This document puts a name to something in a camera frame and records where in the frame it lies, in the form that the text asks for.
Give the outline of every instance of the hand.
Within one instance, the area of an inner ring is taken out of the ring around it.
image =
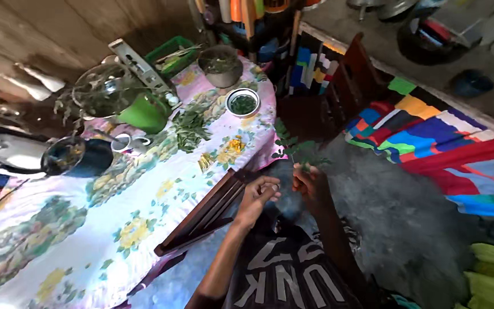
[[[334,211],[327,175],[308,163],[305,166],[309,172],[303,171],[300,163],[295,163],[292,172],[292,190],[302,194],[302,200],[312,215],[319,214],[329,207]]]
[[[278,178],[268,176],[260,176],[248,184],[234,222],[243,228],[252,229],[262,213],[264,204],[267,201],[275,202],[281,196],[278,184]]]

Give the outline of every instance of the wooden chair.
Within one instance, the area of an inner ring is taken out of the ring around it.
[[[386,93],[358,33],[339,61],[333,80],[320,96],[290,97],[277,102],[277,115],[299,141],[329,141],[370,102]]]
[[[209,191],[182,222],[154,250],[161,260],[133,288],[128,296],[145,289],[155,278],[173,267],[186,256],[188,248],[208,237],[215,230],[230,223],[233,218],[224,217],[232,201],[243,191],[245,184],[254,179],[246,170],[229,169],[226,175]],[[130,308],[127,301],[114,309]]]

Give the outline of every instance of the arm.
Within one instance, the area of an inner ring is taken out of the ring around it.
[[[243,240],[255,225],[264,204],[268,200],[276,201],[281,195],[278,184],[279,179],[262,176],[245,187],[238,214],[209,270],[186,305],[187,309],[222,306]]]
[[[340,276],[364,308],[377,308],[378,298],[372,295],[363,273],[356,263],[344,227],[336,213],[325,173],[308,165],[304,172],[300,164],[293,171],[293,191],[300,191],[306,207],[316,220],[326,255],[339,270]]]

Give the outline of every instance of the black t-shirt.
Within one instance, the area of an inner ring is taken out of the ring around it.
[[[250,233],[239,253],[223,308],[362,308],[319,243],[292,226]]]

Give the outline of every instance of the green plastic basket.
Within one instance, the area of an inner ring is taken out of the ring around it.
[[[144,59],[155,67],[155,61],[165,57],[168,54],[174,53],[179,50],[179,46],[184,48],[194,46],[189,39],[185,39],[182,36],[175,36],[174,38],[168,40],[160,47],[154,49],[152,52],[147,54]],[[158,71],[163,77],[170,79],[171,77],[178,74],[184,68],[188,67],[190,63],[196,61],[198,57],[198,51],[193,49],[189,51],[187,54],[183,55],[180,60],[176,61],[173,65],[165,68],[163,71]]]

